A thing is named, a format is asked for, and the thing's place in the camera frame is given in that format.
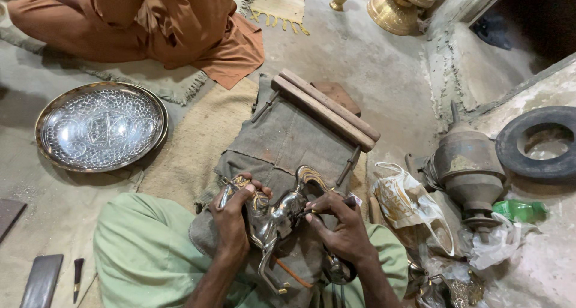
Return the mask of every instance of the white plastic bag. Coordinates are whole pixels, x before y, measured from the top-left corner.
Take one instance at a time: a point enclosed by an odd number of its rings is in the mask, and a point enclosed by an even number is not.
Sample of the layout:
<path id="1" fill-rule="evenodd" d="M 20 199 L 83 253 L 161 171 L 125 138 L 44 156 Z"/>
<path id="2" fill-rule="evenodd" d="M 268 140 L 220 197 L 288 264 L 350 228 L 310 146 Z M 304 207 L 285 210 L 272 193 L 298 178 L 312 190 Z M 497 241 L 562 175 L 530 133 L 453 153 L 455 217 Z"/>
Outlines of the white plastic bag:
<path id="1" fill-rule="evenodd" d="M 378 179 L 372 186 L 372 193 L 380 202 L 386 218 L 394 228 L 402 228 L 416 224 L 425 224 L 433 238 L 448 255 L 454 255 L 454 238 L 446 223 L 442 210 L 428 194 L 424 186 L 404 171 L 399 165 L 378 162 L 376 166 L 392 170 L 398 174 Z M 450 248 L 446 248 L 438 239 L 431 224 L 439 220 L 450 237 Z"/>
<path id="2" fill-rule="evenodd" d="M 472 236 L 468 230 L 459 232 L 461 244 L 470 244 L 466 248 L 463 246 L 464 254 L 470 259 L 470 265 L 483 270 L 495 264 L 500 264 L 509 257 L 512 257 L 520 247 L 522 236 L 531 230 L 539 231 L 538 227 L 527 223 L 511 223 L 506 217 L 497 212 L 492 213 L 492 218 L 502 222 L 490 230 L 488 244 L 480 240 L 478 233 Z"/>

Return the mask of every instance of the orange strap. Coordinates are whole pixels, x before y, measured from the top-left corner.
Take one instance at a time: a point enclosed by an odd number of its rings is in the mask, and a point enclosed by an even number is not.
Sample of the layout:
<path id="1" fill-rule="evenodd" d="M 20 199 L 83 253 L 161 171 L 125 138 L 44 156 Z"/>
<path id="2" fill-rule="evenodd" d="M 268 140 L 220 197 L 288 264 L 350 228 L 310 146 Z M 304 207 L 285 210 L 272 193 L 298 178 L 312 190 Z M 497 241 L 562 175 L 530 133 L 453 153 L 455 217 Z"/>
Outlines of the orange strap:
<path id="1" fill-rule="evenodd" d="M 310 284 L 304 280 L 302 280 L 298 275 L 296 275 L 289 267 L 285 266 L 284 263 L 282 263 L 282 261 L 277 258 L 276 256 L 272 255 L 272 259 L 278 263 L 278 265 L 280 265 L 281 268 L 283 268 L 286 272 L 288 272 L 288 274 L 290 276 L 292 276 L 294 278 L 294 280 L 298 281 L 298 283 L 302 284 L 304 287 L 310 289 L 312 288 L 314 285 Z"/>

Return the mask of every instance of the green plastic bottle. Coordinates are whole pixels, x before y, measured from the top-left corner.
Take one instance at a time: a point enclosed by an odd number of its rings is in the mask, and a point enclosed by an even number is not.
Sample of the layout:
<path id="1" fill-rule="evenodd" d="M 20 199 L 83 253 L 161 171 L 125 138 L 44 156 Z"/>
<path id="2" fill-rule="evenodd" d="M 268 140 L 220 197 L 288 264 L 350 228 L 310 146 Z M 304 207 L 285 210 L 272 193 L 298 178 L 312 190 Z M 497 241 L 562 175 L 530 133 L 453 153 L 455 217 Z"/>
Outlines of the green plastic bottle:
<path id="1" fill-rule="evenodd" d="M 530 224 L 546 219 L 546 214 L 550 211 L 542 202 L 529 203 L 516 199 L 496 202 L 492 205 L 492 210 L 505 216 L 511 222 L 517 217 L 521 222 Z"/>

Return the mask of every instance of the engraved metal tray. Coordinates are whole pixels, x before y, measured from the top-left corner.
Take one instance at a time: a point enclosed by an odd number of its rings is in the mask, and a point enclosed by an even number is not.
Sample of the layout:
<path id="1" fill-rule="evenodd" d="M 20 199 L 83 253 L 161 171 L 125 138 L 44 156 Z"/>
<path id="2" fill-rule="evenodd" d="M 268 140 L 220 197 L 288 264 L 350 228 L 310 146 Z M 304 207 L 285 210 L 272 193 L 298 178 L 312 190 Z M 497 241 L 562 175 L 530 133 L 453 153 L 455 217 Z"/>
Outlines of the engraved metal tray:
<path id="1" fill-rule="evenodd" d="M 167 120 L 159 99 L 142 88 L 92 83 L 48 104 L 36 123 L 36 142 L 63 169 L 112 171 L 154 149 L 167 131 Z"/>

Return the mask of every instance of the bottle cap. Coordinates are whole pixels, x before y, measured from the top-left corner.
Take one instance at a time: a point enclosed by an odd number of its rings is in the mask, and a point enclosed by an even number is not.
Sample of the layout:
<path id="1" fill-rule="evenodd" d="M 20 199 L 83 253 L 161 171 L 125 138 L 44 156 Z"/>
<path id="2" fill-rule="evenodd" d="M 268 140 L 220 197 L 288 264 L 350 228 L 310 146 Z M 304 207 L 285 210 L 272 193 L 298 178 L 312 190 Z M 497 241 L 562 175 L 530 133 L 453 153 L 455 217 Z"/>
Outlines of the bottle cap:
<path id="1" fill-rule="evenodd" d="M 539 202 L 539 201 L 532 203 L 532 208 L 536 211 L 540 211 L 540 212 L 544 212 L 544 213 L 550 212 L 550 209 L 548 209 L 548 206 L 545 205 L 543 202 Z"/>

